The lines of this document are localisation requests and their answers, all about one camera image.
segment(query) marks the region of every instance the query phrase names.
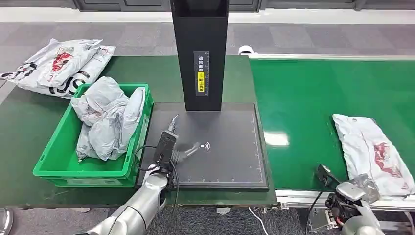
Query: robotic arm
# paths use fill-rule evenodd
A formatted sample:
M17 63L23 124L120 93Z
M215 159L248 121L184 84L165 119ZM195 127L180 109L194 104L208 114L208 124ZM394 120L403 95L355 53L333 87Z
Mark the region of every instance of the robotic arm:
M317 177L326 187L338 184L325 201L329 209L325 216L331 228L339 228L342 235L384 235L369 206L380 195L366 174L340 183L326 166L319 165Z
M142 235L150 226L156 214L166 203L166 191L173 188L172 173L174 165L195 153L199 143L193 148L179 152L174 150L177 138L176 131L178 116L171 121L168 130L161 133L159 143L154 154L154 162L140 189L119 207L110 217L90 229L86 233L77 235Z

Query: black scanning stand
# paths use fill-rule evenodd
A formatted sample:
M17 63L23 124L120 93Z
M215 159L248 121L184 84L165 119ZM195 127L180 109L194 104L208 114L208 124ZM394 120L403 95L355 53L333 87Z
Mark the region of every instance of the black scanning stand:
M157 145L178 114L177 149L200 144L177 166L181 188L269 190L255 104L222 103L229 0L170 2L184 104L154 104L145 144ZM141 168L153 155L144 150Z

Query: black scanning plate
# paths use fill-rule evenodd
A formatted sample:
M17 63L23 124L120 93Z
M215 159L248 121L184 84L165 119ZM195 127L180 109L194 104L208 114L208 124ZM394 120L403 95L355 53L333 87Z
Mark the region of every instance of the black scanning plate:
M182 103L155 103L145 144L156 146L177 114L176 149L185 151L199 143L199 149L176 166L180 187L269 189L253 103L223 103L221 111L186 111ZM153 155L154 149L144 150L141 168L153 163ZM138 186L144 175L139 174Z

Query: green plastic crate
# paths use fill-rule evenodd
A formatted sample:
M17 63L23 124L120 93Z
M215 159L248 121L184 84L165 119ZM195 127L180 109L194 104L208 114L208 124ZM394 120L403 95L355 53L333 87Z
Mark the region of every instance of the green plastic crate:
M83 84L74 97L79 98L91 84ZM133 187L137 168L134 151L144 145L152 111L153 99L147 84L124 83L119 85L130 97L137 87L145 88L145 104L136 132L130 139L127 152L117 160L102 161L86 158L78 162L76 145L82 122L69 104L55 132L38 160L33 175L49 180L60 187Z

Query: yellow label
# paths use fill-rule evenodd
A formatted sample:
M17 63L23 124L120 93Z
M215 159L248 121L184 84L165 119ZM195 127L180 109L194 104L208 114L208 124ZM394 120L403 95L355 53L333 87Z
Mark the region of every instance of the yellow label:
M199 92L205 92L205 73L204 72L197 73L197 90Z

